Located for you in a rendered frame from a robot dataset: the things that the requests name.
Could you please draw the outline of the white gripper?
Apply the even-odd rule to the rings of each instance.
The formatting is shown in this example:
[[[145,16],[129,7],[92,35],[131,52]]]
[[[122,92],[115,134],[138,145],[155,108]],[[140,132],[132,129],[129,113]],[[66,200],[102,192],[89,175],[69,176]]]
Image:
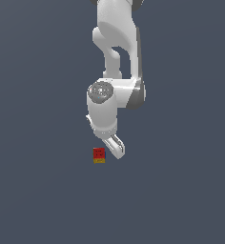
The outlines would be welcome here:
[[[117,137],[116,134],[113,134],[108,139],[104,139],[103,142],[117,159],[120,159],[125,154],[124,143]]]

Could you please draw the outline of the red and yellow cube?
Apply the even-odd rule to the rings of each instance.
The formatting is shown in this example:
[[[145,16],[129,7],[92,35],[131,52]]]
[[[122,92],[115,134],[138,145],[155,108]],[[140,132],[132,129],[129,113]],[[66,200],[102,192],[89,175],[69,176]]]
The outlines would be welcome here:
[[[104,148],[94,148],[93,149],[93,163],[105,163],[106,154]]]

